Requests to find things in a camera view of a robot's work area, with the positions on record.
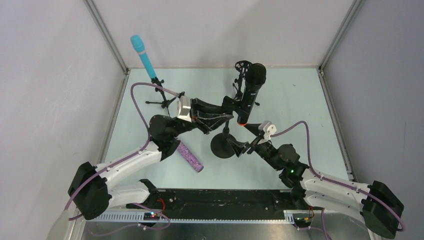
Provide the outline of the black microphone orange end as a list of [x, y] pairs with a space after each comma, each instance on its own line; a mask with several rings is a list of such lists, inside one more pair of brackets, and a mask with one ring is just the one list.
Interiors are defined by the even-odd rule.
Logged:
[[267, 69], [261, 63], [253, 63], [247, 68], [244, 75], [244, 91], [237, 112], [237, 123], [245, 126], [248, 123], [253, 105], [255, 104], [260, 88], [266, 82]]

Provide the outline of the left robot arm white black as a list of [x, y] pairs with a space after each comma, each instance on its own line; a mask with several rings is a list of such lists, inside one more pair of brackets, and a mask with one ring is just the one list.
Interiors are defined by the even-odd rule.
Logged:
[[221, 105], [180, 96], [175, 117], [160, 114], [151, 117], [147, 123], [147, 140], [142, 146], [108, 163], [81, 164], [68, 189], [70, 201], [85, 220], [93, 220], [111, 207], [143, 203], [153, 193], [149, 181], [138, 180], [128, 185], [120, 182], [172, 156], [181, 144], [179, 135], [195, 129], [204, 134], [216, 130], [234, 117], [237, 107], [228, 96]]

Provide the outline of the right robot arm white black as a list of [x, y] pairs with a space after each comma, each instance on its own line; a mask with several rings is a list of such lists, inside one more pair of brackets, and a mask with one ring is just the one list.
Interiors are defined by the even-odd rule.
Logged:
[[234, 137], [226, 142], [237, 156], [256, 153], [280, 171], [278, 177], [291, 189], [290, 197], [298, 208], [336, 211], [363, 222], [368, 230], [385, 239], [393, 240], [397, 232], [406, 230], [401, 218], [404, 204], [383, 182], [360, 183], [323, 173], [312, 166], [310, 151], [308, 163], [300, 162], [291, 143], [273, 146], [271, 138], [278, 133], [270, 121], [246, 124], [245, 128], [256, 136], [252, 142], [239, 142]]

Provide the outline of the black round base mic stand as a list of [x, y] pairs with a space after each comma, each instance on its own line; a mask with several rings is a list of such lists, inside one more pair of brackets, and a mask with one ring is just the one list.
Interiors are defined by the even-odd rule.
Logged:
[[[224, 110], [225, 114], [233, 116], [233, 112], [238, 113], [240, 102], [241, 95], [238, 93], [233, 98], [225, 96], [222, 100], [221, 108]], [[210, 149], [212, 153], [221, 159], [228, 159], [235, 154], [231, 144], [228, 142], [228, 140], [235, 139], [230, 134], [229, 124], [230, 120], [227, 120], [224, 124], [222, 132], [215, 135], [210, 142]]]

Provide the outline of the blue microphone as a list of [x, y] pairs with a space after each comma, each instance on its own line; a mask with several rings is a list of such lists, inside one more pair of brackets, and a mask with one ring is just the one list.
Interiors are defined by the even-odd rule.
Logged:
[[143, 40], [141, 39], [141, 37], [139, 35], [133, 35], [130, 37], [130, 41], [131, 41], [132, 47], [134, 48], [135, 52], [139, 56], [149, 78], [150, 79], [157, 78], [157, 74], [146, 52], [145, 44]]

